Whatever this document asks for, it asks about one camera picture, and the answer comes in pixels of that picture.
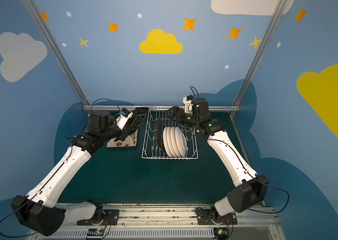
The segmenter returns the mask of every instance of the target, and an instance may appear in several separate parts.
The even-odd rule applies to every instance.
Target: painted cloud
[[[293,5],[287,0],[283,14]],[[219,14],[273,15],[278,0],[211,0],[211,9]]]
[[[0,71],[5,80],[16,82],[47,56],[47,47],[26,33],[16,35],[4,32],[0,35],[0,54],[3,61]]]

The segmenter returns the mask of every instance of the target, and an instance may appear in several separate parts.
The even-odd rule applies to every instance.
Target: metal rail
[[[91,105],[84,105],[82,108],[85,111],[90,111]],[[149,108],[150,111],[155,111],[155,110],[162,110],[163,108],[165,109],[170,109],[173,106],[157,106],[157,105],[119,105],[120,109],[121,108],[128,108],[128,109],[134,109],[136,107],[146,107]],[[117,106],[115,105],[93,105],[92,110],[107,110],[107,111],[118,111]],[[209,106],[209,111],[210,112],[231,112],[231,111],[239,111],[239,106]]]
[[[59,49],[56,40],[51,34],[51,31],[49,30],[44,19],[40,15],[40,11],[36,3],[33,0],[22,0],[22,3],[27,8],[33,21],[36,23],[36,26],[38,27],[45,41],[49,45],[52,53],[57,59],[57,62],[60,64],[62,70],[64,71],[66,77],[68,78],[70,84],[72,85],[82,104],[89,104],[88,99],[86,98],[84,92],[82,91],[80,84],[78,83],[76,77],[74,76],[72,70],[70,69],[66,59],[64,58],[64,55],[62,55],[62,52]]]
[[[284,6],[286,4],[287,0],[279,0],[277,7],[274,10],[274,13],[269,21],[269,24],[267,25],[267,28],[265,30],[265,33],[262,37],[262,41],[260,42],[260,45],[257,49],[256,54],[254,55],[253,61],[250,64],[249,70],[246,73],[246,76],[241,84],[241,87],[238,90],[238,93],[236,95],[236,98],[234,99],[233,106],[239,106],[243,95],[245,94],[246,90],[248,89],[248,86],[250,84],[250,81],[252,80],[254,73],[256,72],[259,63],[261,62],[261,59],[267,49],[267,46],[269,45],[269,42],[276,31],[276,28],[279,24],[279,21],[282,17],[282,12],[284,9]],[[233,117],[235,112],[230,113],[230,117]]]

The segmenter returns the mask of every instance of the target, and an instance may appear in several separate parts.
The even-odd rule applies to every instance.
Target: white robot arm segment
[[[241,185],[243,180],[249,181],[253,179],[250,175],[255,176],[257,174],[239,154],[230,141],[227,132],[219,131],[214,133],[214,136],[209,136],[208,143],[225,165],[234,186]]]
[[[43,206],[53,208],[67,184],[90,158],[89,152],[82,151],[81,147],[69,147],[40,184],[28,192],[28,199],[36,195],[32,199],[34,202],[42,201]]]

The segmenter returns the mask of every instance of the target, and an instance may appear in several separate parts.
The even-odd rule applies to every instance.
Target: dish rack
[[[175,121],[169,119],[164,112],[171,107],[157,107],[155,111],[149,111],[147,114],[146,130],[144,136],[144,146],[142,158],[145,159],[198,159],[197,141],[194,128],[184,128]],[[157,119],[160,118],[166,127],[179,127],[186,137],[186,156],[185,157],[169,157],[164,153],[156,143],[157,139]]]

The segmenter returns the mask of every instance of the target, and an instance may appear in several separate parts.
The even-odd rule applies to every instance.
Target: stack of white plates
[[[162,138],[169,157],[186,156],[186,137],[179,127],[165,127]]]

